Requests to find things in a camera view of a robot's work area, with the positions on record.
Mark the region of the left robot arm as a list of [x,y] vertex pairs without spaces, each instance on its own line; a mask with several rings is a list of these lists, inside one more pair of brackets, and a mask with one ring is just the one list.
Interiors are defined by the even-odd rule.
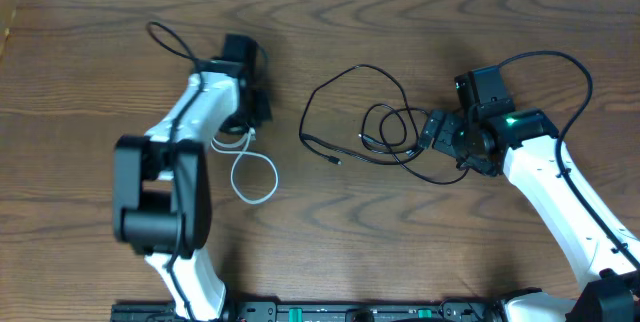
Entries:
[[247,143],[270,119],[256,85],[258,52],[254,39],[226,35],[220,56],[194,61],[185,92],[158,124],[115,144],[115,238],[160,274],[182,319],[229,315],[226,286],[206,250],[212,220],[206,154],[218,133]]

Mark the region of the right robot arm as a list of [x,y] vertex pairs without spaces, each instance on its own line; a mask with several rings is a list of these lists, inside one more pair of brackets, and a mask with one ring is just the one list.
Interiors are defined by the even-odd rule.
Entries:
[[487,306],[484,320],[638,320],[639,240],[581,174],[556,126],[539,109],[515,107],[497,66],[454,82],[462,112],[432,111],[420,146],[454,158],[459,170],[506,177],[553,235],[581,290],[575,300],[516,291]]

